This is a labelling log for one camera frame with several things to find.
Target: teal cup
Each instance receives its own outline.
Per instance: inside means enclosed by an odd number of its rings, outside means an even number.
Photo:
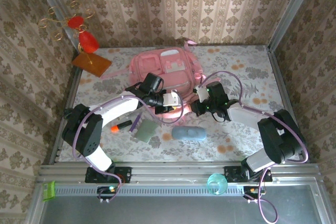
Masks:
[[[209,193],[214,195],[220,195],[227,190],[227,180],[223,174],[215,173],[211,175],[206,183],[206,187]]]

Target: green clip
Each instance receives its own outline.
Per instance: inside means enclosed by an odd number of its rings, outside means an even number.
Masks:
[[[48,201],[55,197],[55,181],[43,184],[43,201]]]

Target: red balloon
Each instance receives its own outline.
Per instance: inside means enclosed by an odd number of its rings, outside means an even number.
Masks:
[[[88,31],[80,31],[79,42],[85,52],[89,54],[95,52],[99,48],[98,41]]]
[[[84,23],[84,19],[81,16],[76,16],[68,21],[68,26],[72,29],[78,28],[80,25]]]

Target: floral tablecloth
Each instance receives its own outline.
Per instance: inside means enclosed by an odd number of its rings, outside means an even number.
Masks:
[[[112,61],[105,73],[126,68],[133,56],[155,48],[99,49],[96,53]],[[193,53],[203,66],[205,75],[227,70],[236,74],[243,83],[243,103],[259,109],[277,111],[282,101],[272,72],[265,46],[197,46]],[[226,74],[219,75],[229,99],[238,98],[237,81]],[[82,72],[75,105],[97,104],[120,94],[129,86],[128,75],[122,74],[101,80],[86,71]],[[132,120],[138,112],[128,117]],[[142,119],[150,116],[145,112]],[[202,142],[179,141],[171,137],[173,125],[162,124],[148,143],[134,138],[128,128],[111,133],[110,127],[128,118],[116,119],[102,130],[101,146],[114,161],[241,161],[262,148],[258,131],[240,123],[214,121],[211,114],[200,117],[189,113],[182,125],[201,126],[207,130]],[[63,143],[59,161],[74,161],[71,146]]]

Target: pink backpack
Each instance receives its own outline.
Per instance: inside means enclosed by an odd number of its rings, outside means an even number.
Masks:
[[[142,52],[133,57],[130,63],[130,85],[143,81],[148,73],[153,73],[161,77],[164,81],[163,88],[167,91],[177,90],[183,98],[184,104],[189,104],[197,98],[193,89],[204,80],[202,66],[196,56],[190,51],[189,46],[196,43],[188,40],[184,48],[173,47]],[[107,79],[122,73],[102,76]],[[176,109],[169,113],[161,114],[164,118],[176,118],[180,115],[180,110]]]

